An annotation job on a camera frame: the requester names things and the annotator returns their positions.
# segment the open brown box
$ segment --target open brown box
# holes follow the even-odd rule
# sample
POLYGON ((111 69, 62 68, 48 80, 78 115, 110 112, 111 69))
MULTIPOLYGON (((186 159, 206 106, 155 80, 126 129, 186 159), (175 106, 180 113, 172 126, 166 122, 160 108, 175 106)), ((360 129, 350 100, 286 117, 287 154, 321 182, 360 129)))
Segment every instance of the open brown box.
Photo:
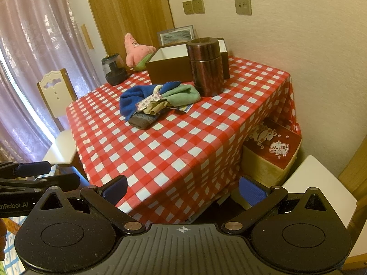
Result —
MULTIPOLYGON (((222 55, 224 78, 229 78, 228 52, 223 38, 218 38, 222 55)), ((160 47, 146 63, 152 84, 179 80, 192 82, 192 72, 186 42, 160 47)))

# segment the metal screw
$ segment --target metal screw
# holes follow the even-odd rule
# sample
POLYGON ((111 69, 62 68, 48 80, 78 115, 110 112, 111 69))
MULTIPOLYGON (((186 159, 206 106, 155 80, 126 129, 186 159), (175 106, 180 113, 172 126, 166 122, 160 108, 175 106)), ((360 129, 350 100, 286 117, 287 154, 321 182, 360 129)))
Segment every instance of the metal screw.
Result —
POLYGON ((238 231, 242 228, 242 224, 237 221, 227 222, 224 227, 230 231, 238 231))
POLYGON ((138 229, 141 229, 143 225, 140 222, 137 221, 130 221, 125 223, 124 228, 126 228, 128 231, 137 231, 138 229))

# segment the sheer curtain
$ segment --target sheer curtain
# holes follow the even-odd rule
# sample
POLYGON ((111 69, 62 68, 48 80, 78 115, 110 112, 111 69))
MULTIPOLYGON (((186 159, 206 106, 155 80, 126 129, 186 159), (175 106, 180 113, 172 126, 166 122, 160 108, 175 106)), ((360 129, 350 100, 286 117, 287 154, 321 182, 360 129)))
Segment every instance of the sheer curtain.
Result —
MULTIPOLYGON (((78 97, 101 85, 69 4, 67 0, 0 0, 0 14, 3 64, 48 131, 57 136, 59 130, 37 88, 43 75, 66 68, 78 97)), ((4 70, 0 75, 0 148, 16 151, 25 161, 41 160, 49 143, 43 141, 45 135, 37 129, 37 123, 34 125, 19 98, 15 100, 16 92, 3 95, 10 87, 4 70), (6 108, 12 107, 17 111, 9 120, 6 108), (14 133, 16 127, 22 128, 23 136, 14 133), (37 155, 31 155, 30 145, 36 142, 28 140, 27 135, 40 139, 43 147, 37 155)))

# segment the wall socket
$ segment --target wall socket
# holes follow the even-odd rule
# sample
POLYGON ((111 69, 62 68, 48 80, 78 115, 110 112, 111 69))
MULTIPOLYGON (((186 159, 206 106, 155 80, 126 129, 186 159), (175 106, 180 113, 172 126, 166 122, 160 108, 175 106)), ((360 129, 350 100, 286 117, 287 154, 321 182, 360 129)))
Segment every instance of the wall socket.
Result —
POLYGON ((237 14, 252 15, 251 0, 234 0, 237 14))
POLYGON ((183 10, 185 12, 185 14, 194 14, 194 9, 192 7, 192 1, 185 1, 182 2, 183 5, 183 10))
POLYGON ((192 0, 192 7, 195 13, 205 13, 203 0, 192 0))

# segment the brown metallic thermos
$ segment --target brown metallic thermos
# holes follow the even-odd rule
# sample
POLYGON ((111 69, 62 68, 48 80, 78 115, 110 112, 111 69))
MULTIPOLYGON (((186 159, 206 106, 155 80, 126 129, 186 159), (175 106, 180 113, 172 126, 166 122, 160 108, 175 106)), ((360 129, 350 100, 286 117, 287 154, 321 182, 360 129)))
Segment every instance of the brown metallic thermos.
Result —
POLYGON ((223 65, 217 38, 199 38, 187 43, 194 86, 201 96, 216 96, 223 92, 223 65))

